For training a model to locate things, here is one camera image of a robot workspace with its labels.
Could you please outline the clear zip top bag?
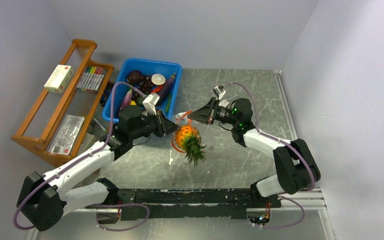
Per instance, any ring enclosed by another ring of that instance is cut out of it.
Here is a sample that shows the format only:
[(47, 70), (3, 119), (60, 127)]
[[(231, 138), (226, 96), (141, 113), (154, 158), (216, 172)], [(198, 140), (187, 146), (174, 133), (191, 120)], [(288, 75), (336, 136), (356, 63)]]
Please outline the clear zip top bag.
[(192, 113), (191, 110), (187, 112), (181, 112), (173, 116), (173, 120), (177, 124), (178, 129), (171, 137), (171, 145), (176, 151), (180, 153), (187, 152), (186, 141), (189, 138), (192, 136), (198, 136), (198, 130), (192, 126), (192, 121), (188, 118), (190, 113)]

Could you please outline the orange toy pineapple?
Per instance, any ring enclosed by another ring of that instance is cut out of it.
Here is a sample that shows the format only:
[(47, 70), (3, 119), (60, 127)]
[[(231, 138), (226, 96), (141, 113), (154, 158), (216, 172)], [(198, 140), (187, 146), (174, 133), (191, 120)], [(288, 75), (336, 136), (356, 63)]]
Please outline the orange toy pineapple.
[(187, 150), (185, 158), (187, 159), (188, 164), (193, 164), (193, 166), (196, 167), (200, 162), (206, 159), (204, 153), (206, 145), (202, 143), (202, 137), (199, 131), (197, 136), (192, 136), (186, 141), (185, 146)]

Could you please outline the dark red toy fruit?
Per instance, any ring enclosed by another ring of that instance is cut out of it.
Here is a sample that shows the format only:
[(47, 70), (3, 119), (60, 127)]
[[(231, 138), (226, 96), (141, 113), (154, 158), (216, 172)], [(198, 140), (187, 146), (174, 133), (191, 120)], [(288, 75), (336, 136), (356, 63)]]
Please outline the dark red toy fruit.
[(132, 70), (127, 74), (126, 80), (129, 84), (136, 85), (141, 83), (144, 80), (144, 77), (141, 71)]

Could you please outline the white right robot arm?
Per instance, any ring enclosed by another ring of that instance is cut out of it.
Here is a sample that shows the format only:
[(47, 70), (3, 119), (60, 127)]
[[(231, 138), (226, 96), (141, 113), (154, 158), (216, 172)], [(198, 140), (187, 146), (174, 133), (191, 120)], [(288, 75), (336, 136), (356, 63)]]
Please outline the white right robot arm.
[(212, 97), (202, 108), (188, 114), (188, 119), (211, 125), (214, 121), (232, 126), (236, 143), (257, 150), (274, 160), (276, 174), (251, 185), (250, 202), (262, 207), (272, 195), (293, 195), (311, 189), (321, 179), (320, 170), (307, 143), (298, 138), (285, 140), (259, 130), (252, 122), (252, 103), (247, 98), (235, 100), (230, 107)]

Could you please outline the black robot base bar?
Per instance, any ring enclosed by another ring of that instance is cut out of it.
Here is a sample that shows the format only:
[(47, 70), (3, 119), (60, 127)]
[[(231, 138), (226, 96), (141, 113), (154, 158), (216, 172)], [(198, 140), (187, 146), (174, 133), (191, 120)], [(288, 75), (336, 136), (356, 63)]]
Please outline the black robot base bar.
[(104, 205), (120, 210), (122, 221), (168, 218), (217, 218), (245, 220), (250, 209), (282, 206), (278, 195), (262, 197), (255, 188), (149, 189), (118, 188), (100, 178), (109, 191)]

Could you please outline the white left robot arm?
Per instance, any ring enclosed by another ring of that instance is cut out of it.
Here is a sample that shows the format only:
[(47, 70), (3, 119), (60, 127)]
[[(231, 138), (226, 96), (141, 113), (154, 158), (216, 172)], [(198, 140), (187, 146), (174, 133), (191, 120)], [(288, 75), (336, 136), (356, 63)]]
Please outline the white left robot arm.
[(161, 110), (144, 115), (139, 106), (128, 106), (118, 123), (110, 120), (108, 134), (88, 150), (44, 174), (30, 173), (23, 181), (12, 217), (19, 230), (46, 231), (65, 215), (88, 206), (114, 208), (119, 201), (118, 187), (106, 178), (76, 188), (89, 174), (127, 153), (133, 141), (155, 135), (166, 137), (178, 129)]

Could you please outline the green toy pepper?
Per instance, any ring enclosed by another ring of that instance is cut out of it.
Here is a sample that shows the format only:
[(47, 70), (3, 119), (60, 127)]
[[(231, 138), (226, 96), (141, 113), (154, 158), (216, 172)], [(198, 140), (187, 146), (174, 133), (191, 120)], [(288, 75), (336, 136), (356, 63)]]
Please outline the green toy pepper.
[(165, 107), (165, 111), (166, 111), (167, 113), (168, 113), (169, 110), (170, 110), (171, 101), (172, 101), (172, 94), (169, 93), (169, 94), (168, 94), (168, 98), (167, 98), (166, 107)]

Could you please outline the orange toy carrot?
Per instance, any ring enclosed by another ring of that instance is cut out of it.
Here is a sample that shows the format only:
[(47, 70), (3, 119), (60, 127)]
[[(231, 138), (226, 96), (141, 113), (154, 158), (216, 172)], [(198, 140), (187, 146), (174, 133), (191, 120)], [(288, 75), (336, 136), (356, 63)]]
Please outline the orange toy carrot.
[(158, 93), (161, 91), (161, 89), (163, 88), (164, 86), (163, 85), (159, 85), (157, 86), (156, 88), (154, 88), (151, 93)]

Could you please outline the dark toy grape bunch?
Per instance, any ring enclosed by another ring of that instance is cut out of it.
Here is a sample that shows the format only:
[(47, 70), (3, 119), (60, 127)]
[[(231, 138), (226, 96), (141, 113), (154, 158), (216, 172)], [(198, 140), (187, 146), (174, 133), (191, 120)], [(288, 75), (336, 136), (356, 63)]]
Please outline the dark toy grape bunch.
[(151, 77), (149, 75), (143, 75), (143, 81), (138, 84), (137, 88), (145, 95), (149, 95), (154, 88)]

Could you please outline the blue plastic bin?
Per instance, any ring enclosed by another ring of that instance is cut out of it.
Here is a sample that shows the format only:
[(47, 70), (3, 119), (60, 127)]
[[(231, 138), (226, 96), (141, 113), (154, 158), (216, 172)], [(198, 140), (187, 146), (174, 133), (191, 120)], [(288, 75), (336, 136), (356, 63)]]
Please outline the blue plastic bin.
[[(132, 71), (139, 71), (142, 73), (143, 81), (140, 83), (130, 83), (128, 81), (128, 75)], [(158, 110), (162, 110), (164, 115), (168, 117), (169, 119), (172, 119), (174, 115), (174, 108), (176, 103), (176, 97), (178, 93), (178, 89), (181, 83), (181, 77), (182, 77), (183, 68), (180, 64), (174, 63), (174, 62), (166, 62), (166, 61), (157, 61), (157, 60), (150, 60), (150, 59), (143, 59), (143, 58), (128, 58), (124, 61), (123, 65), (121, 66), (121, 70), (119, 71), (118, 77), (116, 79), (116, 83), (118, 82), (128, 82), (132, 86), (138, 88), (140, 91), (142, 91), (144, 94), (149, 95), (153, 93), (160, 93), (161, 91), (156, 92), (156, 90), (161, 90), (162, 87), (159, 87), (157, 84), (152, 83), (151, 77), (154, 74), (160, 74), (163, 75), (166, 79), (166, 81), (175, 74), (174, 81), (170, 87), (170, 91), (166, 95), (163, 95), (160, 98), (160, 103), (158, 103), (155, 108)], [(118, 115), (119, 111), (122, 107), (122, 102), (125, 98), (125, 95), (128, 93), (130, 88), (124, 84), (119, 85), (115, 90), (115, 103), (114, 103), (114, 117), (113, 122), (118, 123)], [(110, 95), (106, 101), (105, 106), (103, 107), (101, 116), (102, 118), (109, 122), (110, 121), (110, 113), (111, 113), (111, 102), (112, 102), (112, 90), (110, 90)], [(136, 93), (134, 90), (132, 92), (131, 100), (135, 101), (136, 105), (142, 107), (141, 101), (143, 100), (143, 97), (141, 97), (138, 93)]]

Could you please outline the coloured marker set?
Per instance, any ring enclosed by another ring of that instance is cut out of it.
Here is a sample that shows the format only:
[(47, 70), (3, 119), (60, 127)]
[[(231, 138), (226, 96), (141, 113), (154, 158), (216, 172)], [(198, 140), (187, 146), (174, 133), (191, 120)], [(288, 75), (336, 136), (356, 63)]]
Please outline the coloured marker set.
[(101, 87), (107, 70), (104, 67), (87, 66), (77, 83), (76, 89), (84, 92), (97, 92)]

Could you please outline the clear packaged item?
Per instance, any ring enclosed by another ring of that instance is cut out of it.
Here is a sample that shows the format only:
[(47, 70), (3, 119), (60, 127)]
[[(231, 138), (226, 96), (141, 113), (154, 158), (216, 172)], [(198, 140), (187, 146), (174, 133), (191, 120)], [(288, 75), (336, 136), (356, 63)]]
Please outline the clear packaged item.
[(68, 156), (83, 126), (84, 117), (67, 114), (48, 147), (48, 152)]

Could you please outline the wooden shelf rack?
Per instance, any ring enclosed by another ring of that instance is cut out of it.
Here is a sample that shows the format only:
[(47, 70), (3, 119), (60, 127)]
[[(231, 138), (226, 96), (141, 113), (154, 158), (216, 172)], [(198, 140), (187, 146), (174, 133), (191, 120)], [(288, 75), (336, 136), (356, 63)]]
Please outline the wooden shelf rack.
[[(60, 61), (73, 68), (73, 76), (62, 93), (43, 89), (11, 139), (53, 167), (60, 167), (77, 156), (95, 110), (114, 71), (114, 66), (91, 59), (97, 43), (88, 39), (72, 40), (70, 47)], [(87, 67), (104, 68), (103, 80), (98, 91), (77, 89), (78, 81)], [(51, 143), (62, 127), (67, 115), (84, 118), (82, 127), (68, 155), (51, 153)]]

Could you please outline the white cardboard box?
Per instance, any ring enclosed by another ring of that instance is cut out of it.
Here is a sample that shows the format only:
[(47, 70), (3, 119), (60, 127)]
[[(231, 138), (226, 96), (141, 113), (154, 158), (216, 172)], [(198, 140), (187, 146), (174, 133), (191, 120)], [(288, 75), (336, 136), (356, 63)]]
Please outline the white cardboard box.
[(50, 93), (62, 93), (70, 82), (73, 73), (72, 66), (58, 64), (43, 87)]

